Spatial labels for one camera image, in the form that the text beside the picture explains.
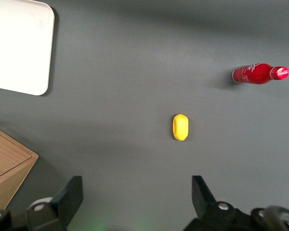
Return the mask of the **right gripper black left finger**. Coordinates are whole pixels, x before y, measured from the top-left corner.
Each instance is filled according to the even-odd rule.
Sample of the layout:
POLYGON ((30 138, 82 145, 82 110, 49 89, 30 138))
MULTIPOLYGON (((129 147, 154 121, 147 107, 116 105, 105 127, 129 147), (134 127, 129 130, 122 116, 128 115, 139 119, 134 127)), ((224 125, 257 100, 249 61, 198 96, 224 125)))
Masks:
POLYGON ((30 231, 66 231, 83 202, 82 176, 73 176, 54 196, 38 199, 26 212, 30 231))

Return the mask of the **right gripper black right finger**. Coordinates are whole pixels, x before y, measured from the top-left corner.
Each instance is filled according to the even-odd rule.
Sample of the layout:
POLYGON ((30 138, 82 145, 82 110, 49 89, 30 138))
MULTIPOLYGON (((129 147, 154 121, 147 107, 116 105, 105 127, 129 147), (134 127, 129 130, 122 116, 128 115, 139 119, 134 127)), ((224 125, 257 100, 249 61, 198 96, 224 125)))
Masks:
POLYGON ((216 201, 201 176, 192 177, 192 203, 197 215, 186 231, 251 231, 250 216, 227 202, 216 201))

